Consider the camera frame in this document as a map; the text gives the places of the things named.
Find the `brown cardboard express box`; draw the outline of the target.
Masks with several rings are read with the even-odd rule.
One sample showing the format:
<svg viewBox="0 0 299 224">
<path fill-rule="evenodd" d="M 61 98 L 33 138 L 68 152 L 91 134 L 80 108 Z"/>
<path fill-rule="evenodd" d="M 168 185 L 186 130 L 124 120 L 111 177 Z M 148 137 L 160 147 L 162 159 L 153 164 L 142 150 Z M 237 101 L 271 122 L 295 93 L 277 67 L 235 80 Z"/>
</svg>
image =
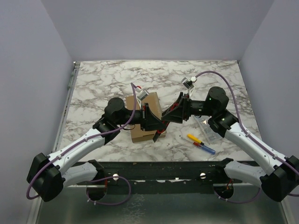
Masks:
<svg viewBox="0 0 299 224">
<path fill-rule="evenodd" d="M 136 105 L 136 111 L 131 123 L 141 121 L 141 124 L 135 124 L 131 133 L 133 143 L 153 140 L 157 127 L 160 124 L 157 119 L 161 119 L 162 110 L 159 98 L 156 92 L 151 92 L 142 101 L 142 109 L 139 104 Z"/>
</svg>

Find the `red black utility knife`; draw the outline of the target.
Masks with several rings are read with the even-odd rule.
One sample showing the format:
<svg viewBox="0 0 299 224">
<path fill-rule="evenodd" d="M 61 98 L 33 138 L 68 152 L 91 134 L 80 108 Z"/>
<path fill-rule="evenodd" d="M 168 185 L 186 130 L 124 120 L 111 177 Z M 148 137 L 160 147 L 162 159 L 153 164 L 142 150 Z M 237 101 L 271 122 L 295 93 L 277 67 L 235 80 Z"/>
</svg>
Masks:
<svg viewBox="0 0 299 224">
<path fill-rule="evenodd" d="M 174 103 L 165 113 L 171 112 L 176 106 L 178 106 L 178 103 Z"/>
</svg>

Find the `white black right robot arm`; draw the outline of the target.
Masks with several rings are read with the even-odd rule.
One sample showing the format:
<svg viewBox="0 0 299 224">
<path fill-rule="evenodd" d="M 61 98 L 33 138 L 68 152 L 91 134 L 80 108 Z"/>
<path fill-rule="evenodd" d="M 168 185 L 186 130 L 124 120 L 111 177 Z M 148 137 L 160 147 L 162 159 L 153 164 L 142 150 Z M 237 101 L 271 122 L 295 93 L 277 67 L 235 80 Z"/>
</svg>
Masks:
<svg viewBox="0 0 299 224">
<path fill-rule="evenodd" d="M 281 202 L 299 184 L 298 158 L 286 157 L 253 135 L 226 109 L 228 101 L 221 87 L 210 88 L 205 101 L 192 100 L 189 95 L 180 93 L 176 102 L 162 113 L 162 121 L 182 123 L 192 115 L 209 116 L 208 124 L 214 132 L 236 144 L 258 164 L 252 167 L 226 159 L 224 165 L 215 170 L 215 179 L 250 183 L 261 188 L 270 199 Z"/>
</svg>

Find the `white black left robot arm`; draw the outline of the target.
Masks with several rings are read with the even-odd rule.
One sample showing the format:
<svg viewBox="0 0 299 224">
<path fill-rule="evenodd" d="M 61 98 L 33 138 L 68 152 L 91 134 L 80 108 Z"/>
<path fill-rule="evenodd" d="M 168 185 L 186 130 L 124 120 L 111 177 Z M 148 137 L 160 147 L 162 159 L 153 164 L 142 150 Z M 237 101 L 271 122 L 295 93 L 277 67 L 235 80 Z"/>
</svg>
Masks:
<svg viewBox="0 0 299 224">
<path fill-rule="evenodd" d="M 148 103 L 142 105 L 140 110 L 129 110 L 121 98 L 112 98 L 102 117 L 82 137 L 56 153 L 39 153 L 33 158 L 27 176 L 27 199 L 33 199 L 31 189 L 44 202 L 54 199 L 64 188 L 67 171 L 85 155 L 113 140 L 126 125 L 140 125 L 145 131 L 166 128 L 166 124 L 152 113 Z"/>
</svg>

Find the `clear plastic parts box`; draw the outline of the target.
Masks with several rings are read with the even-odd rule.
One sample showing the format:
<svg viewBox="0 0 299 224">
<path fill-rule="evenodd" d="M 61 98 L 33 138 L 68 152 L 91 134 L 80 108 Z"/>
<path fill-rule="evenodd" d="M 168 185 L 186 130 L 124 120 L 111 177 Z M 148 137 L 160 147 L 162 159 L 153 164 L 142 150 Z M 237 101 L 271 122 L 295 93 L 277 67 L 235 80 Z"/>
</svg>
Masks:
<svg viewBox="0 0 299 224">
<path fill-rule="evenodd" d="M 202 130 L 206 141 L 209 144 L 214 144 L 217 141 L 221 140 L 221 136 L 214 132 L 208 124 L 209 116 L 193 116 L 194 120 L 198 123 L 200 129 Z"/>
</svg>

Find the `yellow handled screwdriver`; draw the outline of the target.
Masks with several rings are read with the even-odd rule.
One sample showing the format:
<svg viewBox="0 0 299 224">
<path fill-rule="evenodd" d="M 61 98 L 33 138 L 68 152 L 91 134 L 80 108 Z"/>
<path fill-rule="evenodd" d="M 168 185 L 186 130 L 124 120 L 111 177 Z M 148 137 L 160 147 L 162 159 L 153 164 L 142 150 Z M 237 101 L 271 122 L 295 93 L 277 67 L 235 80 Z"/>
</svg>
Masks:
<svg viewBox="0 0 299 224">
<path fill-rule="evenodd" d="M 204 145 L 204 143 L 201 140 L 199 140 L 198 138 L 196 138 L 195 136 L 193 136 L 191 134 L 187 134 L 187 137 L 193 142 Z"/>
</svg>

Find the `blue red handled screwdriver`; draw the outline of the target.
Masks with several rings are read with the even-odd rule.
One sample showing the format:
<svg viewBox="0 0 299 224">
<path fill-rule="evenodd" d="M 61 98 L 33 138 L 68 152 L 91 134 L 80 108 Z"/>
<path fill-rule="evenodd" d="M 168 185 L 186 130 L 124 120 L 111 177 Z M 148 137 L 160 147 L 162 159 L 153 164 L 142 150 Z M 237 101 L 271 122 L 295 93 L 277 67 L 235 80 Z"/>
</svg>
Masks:
<svg viewBox="0 0 299 224">
<path fill-rule="evenodd" d="M 201 145 L 201 144 L 199 144 L 197 142 L 187 140 L 186 138 L 184 138 L 182 136 L 180 136 L 180 138 L 183 139 L 183 140 L 185 140 L 185 141 L 187 141 L 187 142 L 189 142 L 189 143 L 191 143 L 191 144 L 193 144 L 193 145 L 195 145 L 197 148 L 200 148 L 201 150 L 203 150 L 203 151 L 205 151 L 205 152 L 207 152 L 209 154 L 215 155 L 215 153 L 216 153 L 215 150 L 213 150 L 213 149 L 211 149 L 211 148 L 209 148 L 209 147 L 207 147 L 205 145 Z"/>
</svg>

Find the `black front mounting rail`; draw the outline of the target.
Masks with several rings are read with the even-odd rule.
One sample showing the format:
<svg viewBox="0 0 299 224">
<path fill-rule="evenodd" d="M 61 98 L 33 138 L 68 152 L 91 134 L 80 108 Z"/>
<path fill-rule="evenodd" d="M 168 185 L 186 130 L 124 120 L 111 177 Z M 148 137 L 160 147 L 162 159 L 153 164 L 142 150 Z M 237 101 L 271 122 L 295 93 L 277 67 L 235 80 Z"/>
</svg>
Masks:
<svg viewBox="0 0 299 224">
<path fill-rule="evenodd" d="M 131 185 L 132 194 L 212 194 L 214 185 L 226 186 L 229 178 L 219 161 L 96 162 L 95 179 L 118 174 Z"/>
</svg>

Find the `aluminium frame rail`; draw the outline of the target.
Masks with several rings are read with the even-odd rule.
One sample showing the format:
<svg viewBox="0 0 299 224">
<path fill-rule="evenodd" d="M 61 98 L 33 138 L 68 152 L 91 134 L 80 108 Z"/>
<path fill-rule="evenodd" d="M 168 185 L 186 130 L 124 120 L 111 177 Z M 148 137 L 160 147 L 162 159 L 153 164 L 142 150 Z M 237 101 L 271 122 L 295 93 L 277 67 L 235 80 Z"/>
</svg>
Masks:
<svg viewBox="0 0 299 224">
<path fill-rule="evenodd" d="M 60 147 L 60 144 L 61 144 L 61 139 L 62 139 L 62 136 L 63 136 L 64 127 L 65 127 L 69 107 L 70 107 L 70 104 L 71 104 L 71 98 L 72 98 L 72 95 L 73 95 L 74 86 L 75 86 L 75 83 L 76 83 L 76 80 L 77 80 L 78 71 L 79 71 L 80 64 L 81 64 L 81 62 L 78 62 L 78 61 L 75 61 L 73 63 L 74 63 L 74 67 L 73 67 L 73 70 L 71 72 L 71 77 L 70 77 L 69 83 L 67 85 L 66 100 L 65 100 L 62 116 L 61 116 L 61 119 L 60 119 L 58 132 L 57 132 L 57 135 L 56 135 L 56 138 L 55 138 L 55 141 L 54 141 L 54 145 L 53 145 L 53 148 L 52 148 L 52 152 L 57 151 Z"/>
</svg>

